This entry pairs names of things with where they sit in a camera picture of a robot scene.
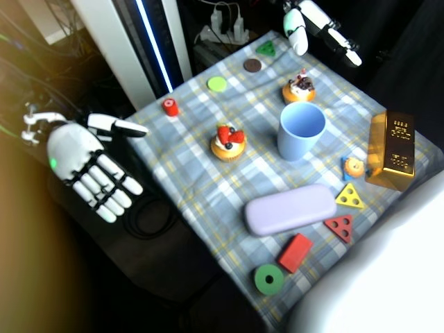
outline table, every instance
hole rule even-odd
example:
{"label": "table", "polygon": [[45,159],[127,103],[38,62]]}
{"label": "table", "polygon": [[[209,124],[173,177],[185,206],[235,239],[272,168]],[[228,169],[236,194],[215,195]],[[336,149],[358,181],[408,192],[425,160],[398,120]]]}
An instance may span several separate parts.
{"label": "table", "polygon": [[[255,49],[267,40],[275,46],[273,58],[255,54]],[[261,60],[262,70],[254,74],[245,71],[243,63],[248,58]],[[287,162],[280,158],[276,146],[279,115],[284,107],[280,91],[303,67],[314,80],[314,102],[324,110],[327,128],[303,159]],[[206,87],[207,80],[216,75],[228,81],[222,93]],[[346,184],[341,178],[341,157],[366,159],[371,117],[385,109],[312,56],[298,57],[288,41],[273,31],[166,97],[178,102],[179,116],[165,115],[163,99],[148,105],[128,120],[147,126],[151,135],[131,139],[130,143],[265,322],[281,330],[289,309],[401,193],[368,184],[363,178],[352,181],[365,208],[339,207],[337,212],[354,216],[350,245],[322,222],[269,237],[254,237],[245,227],[244,205],[260,196],[313,183],[324,184],[337,195]],[[233,163],[219,161],[210,151],[216,124],[228,121],[243,128],[248,137],[246,152]],[[441,150],[416,133],[416,182],[441,169]],[[295,274],[285,273],[281,292],[263,296],[253,284],[252,272],[262,264],[273,263],[288,240],[299,232],[314,242],[310,253]]]}

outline yellow triangular block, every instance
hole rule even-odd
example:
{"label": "yellow triangular block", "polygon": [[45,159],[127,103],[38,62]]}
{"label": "yellow triangular block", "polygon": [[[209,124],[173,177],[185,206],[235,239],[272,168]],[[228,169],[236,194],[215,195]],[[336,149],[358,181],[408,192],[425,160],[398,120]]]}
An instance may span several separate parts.
{"label": "yellow triangular block", "polygon": [[336,203],[355,208],[364,208],[364,204],[351,182],[349,182],[336,197]]}

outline lavender case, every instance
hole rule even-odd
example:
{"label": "lavender case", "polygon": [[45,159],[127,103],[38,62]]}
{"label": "lavender case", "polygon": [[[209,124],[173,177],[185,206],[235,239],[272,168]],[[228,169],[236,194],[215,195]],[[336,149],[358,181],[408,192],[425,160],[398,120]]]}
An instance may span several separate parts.
{"label": "lavender case", "polygon": [[319,222],[335,213],[332,192],[320,184],[257,198],[245,207],[247,226],[259,237]]}

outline led light strip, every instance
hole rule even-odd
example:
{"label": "led light strip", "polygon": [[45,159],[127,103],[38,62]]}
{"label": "led light strip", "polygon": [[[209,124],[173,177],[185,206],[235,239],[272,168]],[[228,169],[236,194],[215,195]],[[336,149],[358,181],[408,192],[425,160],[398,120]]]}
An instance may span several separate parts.
{"label": "led light strip", "polygon": [[137,8],[139,9],[140,15],[142,16],[142,21],[144,22],[146,32],[148,33],[148,38],[150,39],[151,45],[153,45],[155,57],[157,58],[157,62],[159,63],[160,70],[165,79],[166,86],[168,87],[168,91],[172,92],[173,87],[169,82],[169,77],[167,73],[167,69],[165,68],[164,61],[162,60],[162,56],[160,55],[159,48],[157,47],[157,42],[155,41],[153,30],[151,29],[150,22],[148,20],[148,16],[146,16],[146,11],[144,7],[144,3],[142,0],[136,0]]}

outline green triangle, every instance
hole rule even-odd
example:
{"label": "green triangle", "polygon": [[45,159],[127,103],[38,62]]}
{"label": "green triangle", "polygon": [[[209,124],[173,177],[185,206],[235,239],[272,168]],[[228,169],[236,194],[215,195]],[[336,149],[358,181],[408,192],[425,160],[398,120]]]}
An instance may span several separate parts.
{"label": "green triangle", "polygon": [[256,49],[256,53],[274,57],[276,55],[275,47],[272,41],[267,41]]}

